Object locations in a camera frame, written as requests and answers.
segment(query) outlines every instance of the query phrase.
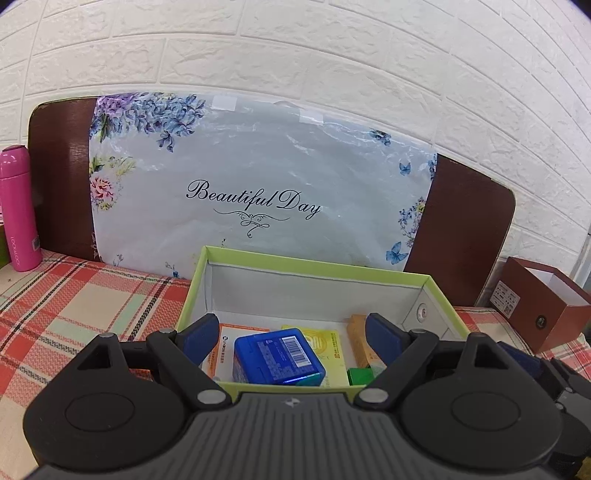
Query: tape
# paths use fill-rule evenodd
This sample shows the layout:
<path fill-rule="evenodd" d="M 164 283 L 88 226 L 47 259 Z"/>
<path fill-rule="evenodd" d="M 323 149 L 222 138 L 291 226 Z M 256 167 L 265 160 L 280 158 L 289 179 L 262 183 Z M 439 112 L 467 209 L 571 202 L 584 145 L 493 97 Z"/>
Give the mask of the tape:
<path fill-rule="evenodd" d="M 320 112 L 316 112 L 314 110 L 304 110 L 303 108 L 300 108 L 300 123 L 323 125 L 324 116 Z"/>
<path fill-rule="evenodd" d="M 215 95 L 212 100 L 212 110 L 227 110 L 233 112 L 236 109 L 236 97 Z"/>

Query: white brick wall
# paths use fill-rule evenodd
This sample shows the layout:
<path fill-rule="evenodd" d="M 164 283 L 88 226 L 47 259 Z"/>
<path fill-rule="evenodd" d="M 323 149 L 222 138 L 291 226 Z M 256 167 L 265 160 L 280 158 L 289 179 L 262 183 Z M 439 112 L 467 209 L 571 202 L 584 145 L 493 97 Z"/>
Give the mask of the white brick wall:
<path fill-rule="evenodd" d="M 591 21 L 569 0 L 24 0 L 0 17 L 0 145 L 48 100 L 196 88 L 321 106 L 506 184 L 503 258 L 570 273 L 591 223 Z"/>

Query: yellow package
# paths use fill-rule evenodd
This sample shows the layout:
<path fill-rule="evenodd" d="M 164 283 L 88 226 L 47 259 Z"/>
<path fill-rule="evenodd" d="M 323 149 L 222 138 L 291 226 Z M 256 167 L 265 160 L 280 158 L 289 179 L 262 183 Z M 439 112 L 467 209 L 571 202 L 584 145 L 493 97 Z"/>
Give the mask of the yellow package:
<path fill-rule="evenodd" d="M 294 325 L 283 325 L 282 329 L 297 328 L 304 334 L 306 341 L 314 350 L 320 363 L 326 370 L 321 387 L 348 387 L 347 366 L 340 345 L 339 332 L 336 330 L 316 330 Z"/>

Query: pink thermos bottle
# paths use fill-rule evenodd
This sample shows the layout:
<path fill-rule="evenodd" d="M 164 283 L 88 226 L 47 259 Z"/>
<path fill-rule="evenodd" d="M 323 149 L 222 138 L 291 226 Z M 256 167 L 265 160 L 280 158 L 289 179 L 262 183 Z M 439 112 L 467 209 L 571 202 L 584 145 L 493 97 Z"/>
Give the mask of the pink thermos bottle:
<path fill-rule="evenodd" d="M 0 205 L 12 267 L 32 270 L 41 263 L 41 248 L 31 197 L 29 152 L 24 145 L 0 153 Z"/>

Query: green block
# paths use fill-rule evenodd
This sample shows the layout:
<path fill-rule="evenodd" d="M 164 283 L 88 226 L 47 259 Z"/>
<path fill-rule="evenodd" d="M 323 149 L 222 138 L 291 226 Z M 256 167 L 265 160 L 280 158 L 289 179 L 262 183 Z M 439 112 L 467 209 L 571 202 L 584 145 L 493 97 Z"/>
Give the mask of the green block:
<path fill-rule="evenodd" d="M 371 368 L 349 368 L 349 385 L 367 385 L 374 379 Z"/>

